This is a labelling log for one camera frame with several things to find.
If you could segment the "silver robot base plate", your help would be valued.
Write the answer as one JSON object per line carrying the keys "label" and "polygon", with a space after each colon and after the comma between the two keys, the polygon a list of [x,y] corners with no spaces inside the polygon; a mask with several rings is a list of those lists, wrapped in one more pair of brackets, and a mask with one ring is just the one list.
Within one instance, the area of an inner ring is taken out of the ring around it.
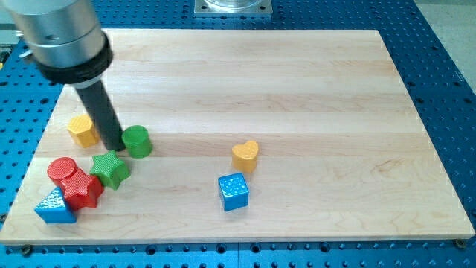
{"label": "silver robot base plate", "polygon": [[194,0],[194,14],[198,17],[270,16],[271,0]]}

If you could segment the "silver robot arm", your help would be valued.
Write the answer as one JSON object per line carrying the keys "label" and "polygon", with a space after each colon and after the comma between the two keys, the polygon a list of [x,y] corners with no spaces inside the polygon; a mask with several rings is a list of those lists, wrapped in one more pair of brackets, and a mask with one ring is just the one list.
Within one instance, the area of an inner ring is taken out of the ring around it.
{"label": "silver robot arm", "polygon": [[3,0],[42,75],[83,89],[100,81],[113,53],[89,0]]}

